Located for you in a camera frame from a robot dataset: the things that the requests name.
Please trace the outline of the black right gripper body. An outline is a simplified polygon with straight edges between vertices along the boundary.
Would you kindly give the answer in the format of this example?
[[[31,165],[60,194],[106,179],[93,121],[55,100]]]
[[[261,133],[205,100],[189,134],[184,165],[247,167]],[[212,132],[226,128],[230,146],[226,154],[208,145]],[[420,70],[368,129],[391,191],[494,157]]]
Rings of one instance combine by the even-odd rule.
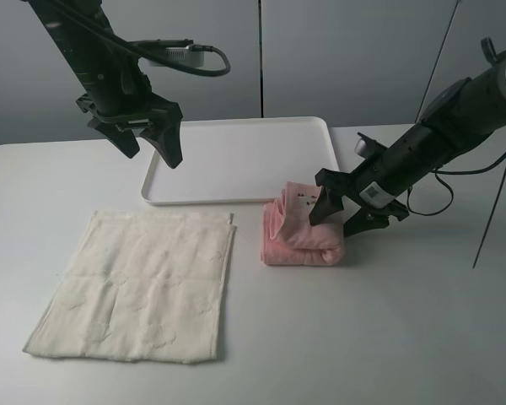
[[[402,221],[409,216],[408,209],[380,185],[380,175],[385,173],[380,163],[381,155],[363,159],[351,173],[321,169],[315,175],[315,183],[320,189],[326,187],[342,198],[349,198],[360,208],[385,208],[391,216]]]

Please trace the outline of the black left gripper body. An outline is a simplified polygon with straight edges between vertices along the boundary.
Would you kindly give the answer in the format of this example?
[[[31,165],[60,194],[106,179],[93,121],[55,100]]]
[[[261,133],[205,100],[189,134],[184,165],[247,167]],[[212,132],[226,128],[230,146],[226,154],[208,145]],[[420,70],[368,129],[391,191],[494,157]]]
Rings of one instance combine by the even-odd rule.
[[[180,133],[180,107],[153,92],[136,62],[76,62],[74,74],[84,89],[79,109],[111,129],[127,132],[141,122],[144,135]]]

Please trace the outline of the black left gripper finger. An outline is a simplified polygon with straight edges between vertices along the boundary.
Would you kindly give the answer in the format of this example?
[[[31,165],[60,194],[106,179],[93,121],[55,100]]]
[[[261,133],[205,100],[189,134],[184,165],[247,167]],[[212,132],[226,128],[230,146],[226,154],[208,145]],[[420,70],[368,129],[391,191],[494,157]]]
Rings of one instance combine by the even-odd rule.
[[[175,169],[183,160],[180,146],[180,124],[180,121],[152,121],[140,132],[140,137],[154,147],[171,169]]]
[[[97,124],[94,130],[101,133],[128,159],[132,159],[140,151],[137,139],[131,130],[121,131],[116,126],[110,124]]]

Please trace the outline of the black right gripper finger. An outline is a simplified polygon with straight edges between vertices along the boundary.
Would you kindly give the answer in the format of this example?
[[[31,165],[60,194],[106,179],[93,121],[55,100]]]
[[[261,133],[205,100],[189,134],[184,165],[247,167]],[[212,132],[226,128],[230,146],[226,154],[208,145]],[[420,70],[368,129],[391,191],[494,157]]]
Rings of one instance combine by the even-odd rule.
[[[384,229],[389,226],[389,210],[373,209],[361,207],[350,219],[343,225],[343,234],[345,237],[357,235],[359,233]]]
[[[341,212],[343,209],[342,196],[336,194],[331,189],[322,187],[315,205],[309,214],[310,225],[316,226],[321,224],[325,219]]]

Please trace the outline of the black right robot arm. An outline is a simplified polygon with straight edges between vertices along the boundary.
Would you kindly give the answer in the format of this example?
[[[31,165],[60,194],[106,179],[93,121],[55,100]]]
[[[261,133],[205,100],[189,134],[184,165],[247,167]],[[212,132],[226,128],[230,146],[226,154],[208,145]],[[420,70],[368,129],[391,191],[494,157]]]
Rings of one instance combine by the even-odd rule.
[[[361,135],[355,148],[363,158],[358,167],[316,174],[320,195],[309,214],[311,225],[341,212],[344,198],[359,206],[343,225],[346,236],[384,229],[390,218],[402,221],[410,210],[397,197],[506,126],[506,51],[496,53],[488,38],[481,46],[489,69],[449,86],[390,147]]]

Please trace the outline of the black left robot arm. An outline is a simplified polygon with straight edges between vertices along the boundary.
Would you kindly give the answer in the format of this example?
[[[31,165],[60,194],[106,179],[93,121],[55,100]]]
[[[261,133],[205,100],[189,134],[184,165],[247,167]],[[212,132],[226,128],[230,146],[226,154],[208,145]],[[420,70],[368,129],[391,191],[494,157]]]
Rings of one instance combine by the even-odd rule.
[[[129,159],[140,150],[133,133],[139,129],[141,138],[176,168],[182,161],[180,107],[153,93],[138,58],[58,13],[47,1],[29,5],[85,90],[76,103],[92,115],[88,127]]]

